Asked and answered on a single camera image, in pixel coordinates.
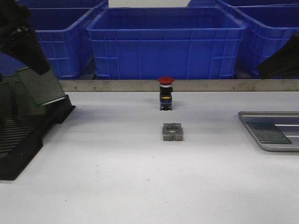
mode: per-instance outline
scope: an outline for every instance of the table surface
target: table surface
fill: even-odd
[[[299,223],[299,154],[260,149],[237,116],[298,111],[299,93],[174,92],[173,111],[157,92],[68,94],[76,109],[0,181],[1,223]]]

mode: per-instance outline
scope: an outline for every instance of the gray tray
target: gray tray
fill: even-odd
[[[252,111],[239,112],[238,115],[262,149],[271,152],[299,152],[299,112]],[[274,124],[278,130],[273,132],[273,130],[264,128],[257,132],[252,128],[251,124],[265,124],[265,126],[267,126],[267,124]],[[278,134],[277,141],[273,141],[273,139],[276,138],[275,133]],[[266,139],[269,137],[272,143],[262,141],[261,135],[265,135]],[[287,143],[281,140],[283,136],[290,142]]]

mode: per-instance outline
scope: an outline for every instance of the blue plastic crate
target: blue plastic crate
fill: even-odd
[[[245,27],[222,9],[111,8],[87,27],[98,79],[231,79]]]
[[[299,0],[217,0],[220,7],[233,12],[233,7],[243,6],[296,6]]]
[[[238,60],[259,78],[257,66],[281,49],[299,31],[299,7],[239,7],[234,15],[248,26]]]
[[[28,8],[93,8],[98,15],[108,7],[108,0],[18,0]]]
[[[30,22],[38,41],[59,79],[76,79],[93,57],[86,26],[93,9],[31,9]],[[12,74],[24,66],[0,54],[0,73]]]
[[[216,7],[217,0],[191,0],[188,7]]]

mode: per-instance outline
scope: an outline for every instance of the red button cap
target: red button cap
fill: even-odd
[[[159,78],[158,81],[159,81],[162,85],[170,85],[171,83],[174,82],[174,79],[171,78],[171,77],[164,76],[164,77]]]

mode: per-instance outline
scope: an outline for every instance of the white wall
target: white wall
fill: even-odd
[[[109,7],[186,7],[190,0],[109,0]]]

